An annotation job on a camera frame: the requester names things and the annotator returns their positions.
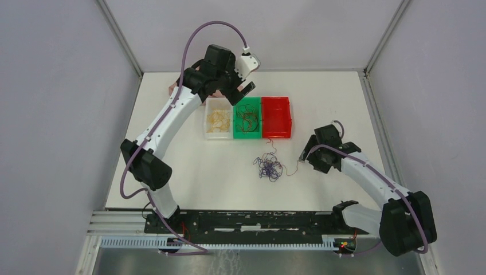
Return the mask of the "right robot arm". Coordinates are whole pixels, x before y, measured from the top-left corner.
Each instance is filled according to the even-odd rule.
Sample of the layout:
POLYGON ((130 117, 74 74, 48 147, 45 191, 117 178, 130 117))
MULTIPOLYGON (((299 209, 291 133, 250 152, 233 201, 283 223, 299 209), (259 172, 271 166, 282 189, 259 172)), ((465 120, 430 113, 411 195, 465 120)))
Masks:
POLYGON ((408 252, 426 254, 436 242, 437 231, 429 197, 411 192, 377 169, 353 142, 343 142, 332 124, 316 128, 305 145, 300 162, 328 173, 334 168, 357 183, 377 204, 378 210, 357 201, 345 201, 332 209, 331 227, 345 234, 352 228, 379 237, 393 256, 408 252))

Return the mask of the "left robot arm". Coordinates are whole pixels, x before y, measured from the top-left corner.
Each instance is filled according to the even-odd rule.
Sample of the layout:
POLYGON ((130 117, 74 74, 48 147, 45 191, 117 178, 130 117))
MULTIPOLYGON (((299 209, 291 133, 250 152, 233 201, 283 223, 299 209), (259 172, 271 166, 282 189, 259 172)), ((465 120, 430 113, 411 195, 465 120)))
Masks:
POLYGON ((179 206, 169 186, 172 168, 163 161, 165 153, 181 126, 208 97, 217 91, 231 105, 239 103, 255 84, 242 86, 261 65, 256 55, 245 48, 240 56, 231 50, 209 45, 203 59, 184 69, 168 102, 152 123, 135 139, 120 146, 126 163, 120 183, 132 174, 147 192, 150 203, 159 214, 158 225, 167 233, 179 229, 179 206))

